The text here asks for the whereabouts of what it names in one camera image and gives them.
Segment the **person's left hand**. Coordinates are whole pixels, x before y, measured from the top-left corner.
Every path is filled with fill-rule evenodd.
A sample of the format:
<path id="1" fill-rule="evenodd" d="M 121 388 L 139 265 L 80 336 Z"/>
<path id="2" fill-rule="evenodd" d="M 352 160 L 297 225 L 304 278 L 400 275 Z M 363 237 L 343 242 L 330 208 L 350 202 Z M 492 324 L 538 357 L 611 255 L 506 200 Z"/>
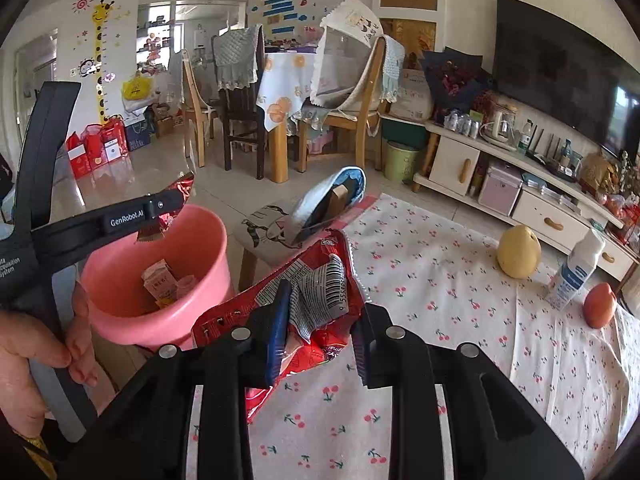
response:
<path id="1" fill-rule="evenodd" d="M 74 382 L 87 386 L 101 411 L 113 399 L 114 389 L 96 362 L 89 324 L 89 301 L 76 285 L 75 318 L 64 341 L 40 321 L 23 313 L 1 313 L 1 411 L 11 428 L 27 439 L 40 435 L 48 409 L 30 374 L 29 362 L 62 368 Z"/>

